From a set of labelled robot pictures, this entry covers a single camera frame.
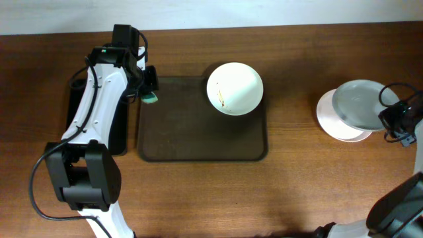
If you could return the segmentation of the green yellow scrub sponge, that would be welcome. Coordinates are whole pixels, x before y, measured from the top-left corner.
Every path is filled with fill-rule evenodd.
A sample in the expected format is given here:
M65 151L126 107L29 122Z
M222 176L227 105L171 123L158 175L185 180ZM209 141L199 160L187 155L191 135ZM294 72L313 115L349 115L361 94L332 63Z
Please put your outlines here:
M150 92L149 94L146 94L146 95L141 95L140 99L142 103L145 103L145 104L153 104L158 101L158 97L156 96L154 92Z

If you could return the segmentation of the white plate bottom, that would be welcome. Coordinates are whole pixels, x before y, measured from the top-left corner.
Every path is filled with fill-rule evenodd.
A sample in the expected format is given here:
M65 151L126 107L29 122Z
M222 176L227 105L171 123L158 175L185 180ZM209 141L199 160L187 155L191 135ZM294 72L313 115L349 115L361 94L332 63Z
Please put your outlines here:
M379 114L387 107L379 101L385 86L376 81L358 79L339 86L332 97L332 106L341 121L357 130L377 132L385 127Z

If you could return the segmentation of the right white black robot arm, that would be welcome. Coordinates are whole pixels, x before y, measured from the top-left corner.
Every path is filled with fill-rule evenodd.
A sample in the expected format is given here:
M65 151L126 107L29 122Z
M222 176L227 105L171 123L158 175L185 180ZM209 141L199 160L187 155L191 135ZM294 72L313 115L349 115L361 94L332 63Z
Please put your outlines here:
M421 237L422 236L422 96L417 96L403 116L413 123L417 150L413 175L379 199L364 220L348 224L328 223L312 237Z

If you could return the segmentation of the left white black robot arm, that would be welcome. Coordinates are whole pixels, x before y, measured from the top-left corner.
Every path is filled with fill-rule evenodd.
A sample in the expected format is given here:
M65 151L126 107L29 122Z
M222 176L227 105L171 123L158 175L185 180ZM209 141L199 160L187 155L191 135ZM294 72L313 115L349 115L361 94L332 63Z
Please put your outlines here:
M155 68L147 47L111 44L85 58L87 80L76 113L58 143L41 157L57 199L78 211L97 237L135 237L118 203L122 176L109 149L116 112L124 98L158 98Z

